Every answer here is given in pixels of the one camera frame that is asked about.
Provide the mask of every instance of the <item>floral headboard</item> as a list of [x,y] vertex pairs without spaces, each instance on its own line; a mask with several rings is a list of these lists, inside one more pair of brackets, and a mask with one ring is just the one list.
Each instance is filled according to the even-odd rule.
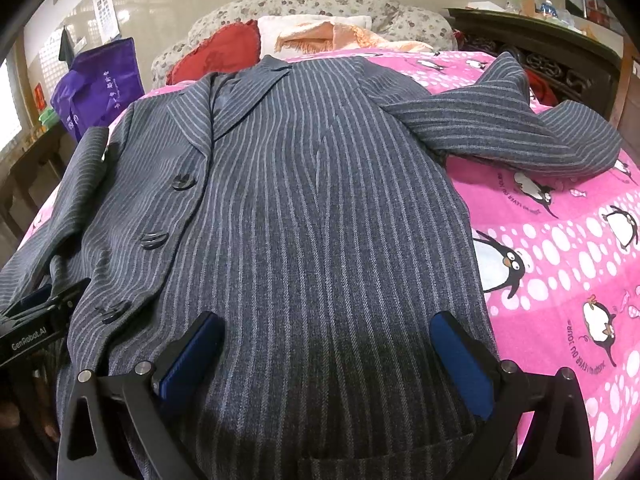
[[151,64],[153,88],[164,86],[173,66],[223,25],[283,14],[365,14],[372,18],[372,30],[389,40],[417,40],[437,50],[456,49],[453,32],[443,16],[403,5],[398,0],[236,0],[200,18],[186,38],[154,59]]

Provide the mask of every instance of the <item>jacket pocket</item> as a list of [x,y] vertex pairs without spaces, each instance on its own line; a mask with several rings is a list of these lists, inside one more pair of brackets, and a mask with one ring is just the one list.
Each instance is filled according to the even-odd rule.
[[300,480],[440,480],[453,467],[473,434],[430,446],[371,458],[298,461]]

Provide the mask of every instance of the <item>pinstripe suit jacket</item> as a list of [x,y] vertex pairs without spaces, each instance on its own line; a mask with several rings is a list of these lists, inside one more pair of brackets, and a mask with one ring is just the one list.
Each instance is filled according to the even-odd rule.
[[[442,478],[476,424],[428,321],[450,310],[495,345],[468,213],[436,160],[588,177],[614,164],[617,133],[573,102],[535,116],[508,55],[434,96],[358,57],[266,58],[212,124],[220,77],[133,104],[104,161],[107,130],[88,131],[52,218],[0,273],[1,306],[44,278],[54,293],[92,279],[59,413],[78,370],[131,370],[212,310],[223,354],[182,428],[210,478]],[[178,174],[194,185],[174,189]],[[165,243],[145,250],[149,233]]]

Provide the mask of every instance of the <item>green container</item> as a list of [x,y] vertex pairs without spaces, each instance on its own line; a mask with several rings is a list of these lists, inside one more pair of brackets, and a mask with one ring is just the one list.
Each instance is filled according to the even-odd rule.
[[40,114],[39,119],[40,119],[40,122],[42,123],[42,126],[44,126],[46,130],[48,130],[50,127],[52,127],[54,124],[56,124],[60,120],[60,117],[58,117],[58,114],[53,108],[51,108],[50,106],[47,106],[44,109],[44,111]]

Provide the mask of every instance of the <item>red pillow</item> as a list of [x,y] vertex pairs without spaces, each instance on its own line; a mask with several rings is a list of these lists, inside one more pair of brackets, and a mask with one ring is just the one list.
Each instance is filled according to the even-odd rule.
[[168,85],[198,80],[209,72],[237,72],[260,61],[258,22],[229,23],[183,57],[166,78]]

